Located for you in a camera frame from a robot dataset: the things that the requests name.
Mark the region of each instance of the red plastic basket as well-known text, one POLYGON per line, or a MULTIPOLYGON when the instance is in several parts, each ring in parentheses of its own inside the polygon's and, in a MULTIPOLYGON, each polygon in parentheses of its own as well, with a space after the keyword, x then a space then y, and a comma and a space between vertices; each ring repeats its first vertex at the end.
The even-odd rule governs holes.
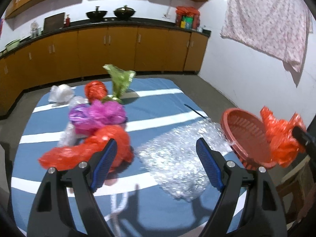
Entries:
POLYGON ((221 119, 222 129, 232 148, 246 169, 276 165, 271 159, 262 121, 255 115, 238 108, 226 110, 221 119))

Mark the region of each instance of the green plastic bag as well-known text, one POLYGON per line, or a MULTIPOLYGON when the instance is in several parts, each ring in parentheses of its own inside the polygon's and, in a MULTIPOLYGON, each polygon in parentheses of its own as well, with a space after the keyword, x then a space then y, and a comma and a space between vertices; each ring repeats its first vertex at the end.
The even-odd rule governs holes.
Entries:
POLYGON ((122 103, 120 97, 130 86, 134 76, 136 75, 136 72, 132 70, 125 71, 112 64, 106 64, 103 66, 103 68, 105 68, 111 76, 113 94, 112 96, 104 97, 102 101, 106 102, 113 100, 122 103))

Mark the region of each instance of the metal screw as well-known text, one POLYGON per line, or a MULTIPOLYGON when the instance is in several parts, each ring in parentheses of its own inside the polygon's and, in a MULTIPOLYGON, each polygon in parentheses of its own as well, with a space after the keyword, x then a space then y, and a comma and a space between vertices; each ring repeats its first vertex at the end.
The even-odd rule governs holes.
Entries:
POLYGON ((80 168, 85 168, 87 165, 88 165, 88 163, 85 161, 79 163, 80 168))
POLYGON ((50 168, 47 170, 47 172, 48 172, 49 174, 53 174, 53 172, 55 172, 55 168, 54 168, 54 167, 50 167, 50 168))
POLYGON ((265 173, 265 172, 266 172, 266 169, 265 169, 264 167, 260 166, 260 167, 259 167, 259 171, 260 171, 261 173, 265 173))
POLYGON ((229 167, 235 167, 235 166, 236 166, 235 162, 233 162, 233 161, 227 161, 226 164, 227 164, 229 167))

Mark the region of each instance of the green pot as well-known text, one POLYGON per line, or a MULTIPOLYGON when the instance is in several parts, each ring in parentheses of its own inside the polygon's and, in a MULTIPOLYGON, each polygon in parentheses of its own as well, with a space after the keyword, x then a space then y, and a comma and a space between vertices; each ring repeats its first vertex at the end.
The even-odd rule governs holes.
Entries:
POLYGON ((16 48, 20 43, 20 40, 14 40, 12 42, 9 42, 5 48, 7 49, 7 51, 11 51, 12 49, 16 48))

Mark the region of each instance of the gray floor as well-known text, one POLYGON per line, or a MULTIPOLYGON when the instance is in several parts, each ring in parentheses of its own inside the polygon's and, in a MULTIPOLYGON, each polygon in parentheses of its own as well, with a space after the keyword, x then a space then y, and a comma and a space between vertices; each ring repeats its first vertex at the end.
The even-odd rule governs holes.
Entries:
MULTIPOLYGON (((215 88, 202 80, 197 75, 150 75, 149 77, 163 77, 172 80, 179 88, 190 97, 214 122, 219 122, 222 113, 230 107, 235 107, 227 98, 220 94, 215 88)), ((69 84, 70 86, 84 85, 89 81, 82 81, 69 84)), ((10 160, 14 161, 16 150, 24 128, 31 116, 31 113, 40 100, 48 93, 50 88, 28 92, 17 103, 11 115, 0 121, 0 142, 5 143, 4 149, 9 151, 10 160)), ((274 184, 279 184, 281 178, 290 169, 283 169, 276 166, 269 171, 274 184)))

